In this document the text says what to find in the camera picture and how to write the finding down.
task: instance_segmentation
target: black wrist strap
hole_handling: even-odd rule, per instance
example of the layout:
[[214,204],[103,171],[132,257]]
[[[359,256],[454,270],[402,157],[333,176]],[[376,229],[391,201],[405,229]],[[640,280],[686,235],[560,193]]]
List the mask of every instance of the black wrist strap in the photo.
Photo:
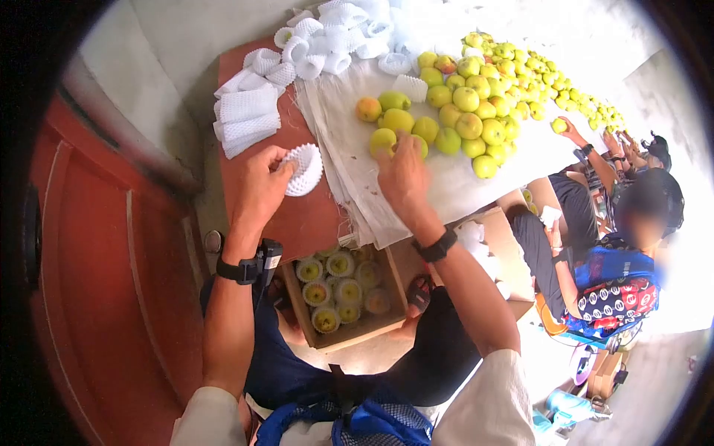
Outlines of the black wrist strap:
[[590,152],[593,151],[593,145],[592,144],[585,144],[583,147],[580,147],[580,149],[583,151],[585,156],[590,155]]
[[241,260],[238,265],[229,265],[219,256],[216,262],[216,274],[222,278],[235,280],[239,285],[250,285],[258,280],[258,262],[255,258]]
[[456,233],[447,228],[446,232],[432,246],[424,248],[416,240],[412,242],[412,245],[414,245],[414,248],[425,262],[434,263],[445,258],[449,248],[451,248],[457,240],[458,237]]

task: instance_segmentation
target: person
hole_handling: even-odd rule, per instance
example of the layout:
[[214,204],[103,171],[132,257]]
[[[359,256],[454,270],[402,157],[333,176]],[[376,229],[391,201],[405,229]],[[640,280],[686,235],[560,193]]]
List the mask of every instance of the person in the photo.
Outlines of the person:
[[[568,230],[578,232],[563,211]],[[546,228],[524,205],[506,215],[548,309],[569,329],[606,338],[658,307],[663,273],[654,258],[669,212],[656,182],[638,181],[624,190],[616,215],[620,231],[586,250],[565,249],[558,220]]]
[[[252,258],[294,167],[270,166],[287,151],[271,146],[236,177],[238,199],[222,259]],[[172,445],[243,445],[236,417],[243,392],[272,410],[259,445],[534,445],[516,320],[474,257],[449,237],[426,200],[431,180],[421,144],[400,133],[396,154],[378,154],[378,183],[422,247],[437,243],[436,288],[413,348],[387,372],[344,375],[298,359],[280,336],[276,312],[257,290],[217,277],[203,331],[203,382],[176,421]],[[446,401],[465,384],[433,428],[415,406]]]

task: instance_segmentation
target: finger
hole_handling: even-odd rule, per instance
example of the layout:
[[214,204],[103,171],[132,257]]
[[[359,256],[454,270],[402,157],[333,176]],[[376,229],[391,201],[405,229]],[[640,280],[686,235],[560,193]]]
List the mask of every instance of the finger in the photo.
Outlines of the finger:
[[376,153],[374,153],[374,158],[377,160],[380,172],[387,170],[389,168],[389,164],[392,162],[391,157],[385,148],[378,148]]
[[267,167],[275,161],[281,161],[288,153],[290,153],[289,150],[280,146],[268,146],[254,155],[253,158]]

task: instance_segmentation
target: pile of apples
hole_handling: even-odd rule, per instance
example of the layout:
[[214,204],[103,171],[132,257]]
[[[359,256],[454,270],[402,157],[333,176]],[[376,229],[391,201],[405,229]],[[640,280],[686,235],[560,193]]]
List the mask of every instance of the pile of apples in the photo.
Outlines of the pile of apples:
[[[532,95],[522,95],[526,101],[545,103],[551,98],[561,109],[583,114],[588,118],[588,124],[593,130],[602,126],[611,133],[615,130],[625,130],[625,121],[612,104],[574,88],[571,80],[558,70],[555,62],[535,51],[526,52],[510,43],[495,43],[491,36],[485,33],[470,33],[463,39],[463,43],[464,52],[467,52],[469,47],[481,51],[486,65],[491,63],[497,67],[505,66],[508,73],[515,73],[514,84],[521,91]],[[553,126],[556,133],[560,133],[561,128],[562,124],[559,122]]]

